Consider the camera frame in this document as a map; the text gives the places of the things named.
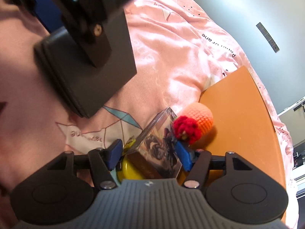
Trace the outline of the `orange crochet fruit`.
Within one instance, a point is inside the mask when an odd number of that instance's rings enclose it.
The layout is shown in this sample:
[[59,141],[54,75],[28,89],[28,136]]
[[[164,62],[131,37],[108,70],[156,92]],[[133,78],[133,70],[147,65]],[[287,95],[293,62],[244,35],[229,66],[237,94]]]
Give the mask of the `orange crochet fruit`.
[[211,110],[199,102],[182,109],[172,124],[175,138],[190,145],[210,133],[213,126],[214,117]]

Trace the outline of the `patterned photo box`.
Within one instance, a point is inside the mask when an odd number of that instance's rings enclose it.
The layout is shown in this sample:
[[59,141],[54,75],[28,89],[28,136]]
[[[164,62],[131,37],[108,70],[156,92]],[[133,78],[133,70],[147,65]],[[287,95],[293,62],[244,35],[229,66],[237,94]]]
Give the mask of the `patterned photo box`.
[[126,157],[144,179],[176,178],[181,162],[175,153],[176,139],[172,123],[176,114],[171,108],[159,112],[136,138]]

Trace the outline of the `dark textured gift box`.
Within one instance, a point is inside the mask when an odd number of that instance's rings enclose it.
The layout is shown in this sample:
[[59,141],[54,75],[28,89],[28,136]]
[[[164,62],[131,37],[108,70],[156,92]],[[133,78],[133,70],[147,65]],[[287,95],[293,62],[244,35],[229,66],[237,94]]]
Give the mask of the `dark textured gift box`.
[[35,62],[61,100],[90,118],[137,73],[126,16],[121,11],[93,46],[95,60],[61,27],[35,44]]

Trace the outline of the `yellow round object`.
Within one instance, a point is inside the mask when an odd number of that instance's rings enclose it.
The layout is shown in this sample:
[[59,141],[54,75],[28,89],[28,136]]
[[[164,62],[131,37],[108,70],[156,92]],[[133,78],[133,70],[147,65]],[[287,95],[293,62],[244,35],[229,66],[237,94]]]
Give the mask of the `yellow round object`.
[[124,179],[143,180],[145,176],[129,161],[127,152],[134,144],[136,139],[132,136],[124,145],[123,153],[116,165],[116,176],[121,183]]

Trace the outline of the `orange cardboard box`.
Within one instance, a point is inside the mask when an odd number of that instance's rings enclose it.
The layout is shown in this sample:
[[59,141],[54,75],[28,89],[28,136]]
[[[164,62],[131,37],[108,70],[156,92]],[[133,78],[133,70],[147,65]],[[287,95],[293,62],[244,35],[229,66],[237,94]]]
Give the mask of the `orange cardboard box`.
[[204,149],[218,156],[236,152],[286,186],[274,124],[245,66],[202,92],[199,102],[211,110],[213,128],[192,149]]

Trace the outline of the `pink paper crane duvet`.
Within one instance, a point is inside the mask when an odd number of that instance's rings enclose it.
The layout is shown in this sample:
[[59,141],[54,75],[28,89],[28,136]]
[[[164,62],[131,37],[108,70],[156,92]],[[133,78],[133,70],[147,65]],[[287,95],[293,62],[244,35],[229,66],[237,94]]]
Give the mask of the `pink paper crane duvet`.
[[1,0],[1,228],[17,223],[12,189],[61,152],[84,154],[138,136],[159,111],[180,112],[242,66],[274,124],[290,199],[285,223],[297,228],[292,139],[237,41],[194,0],[133,0],[125,15],[137,74],[86,119],[64,107],[34,62],[34,44],[46,30],[26,9]]

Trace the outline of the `grey wall strip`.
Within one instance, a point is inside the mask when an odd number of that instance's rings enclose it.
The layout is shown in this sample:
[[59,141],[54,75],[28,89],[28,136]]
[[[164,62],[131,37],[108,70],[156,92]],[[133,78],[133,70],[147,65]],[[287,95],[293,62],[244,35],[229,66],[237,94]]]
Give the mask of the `grey wall strip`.
[[279,52],[279,47],[278,45],[275,43],[274,39],[271,37],[270,33],[268,33],[268,31],[266,30],[266,28],[263,26],[263,24],[261,22],[259,22],[256,27],[259,29],[259,31],[261,32],[261,34],[265,37],[265,39],[267,40],[267,42],[269,43],[269,45],[271,46],[271,48],[273,49],[273,51],[275,53]]

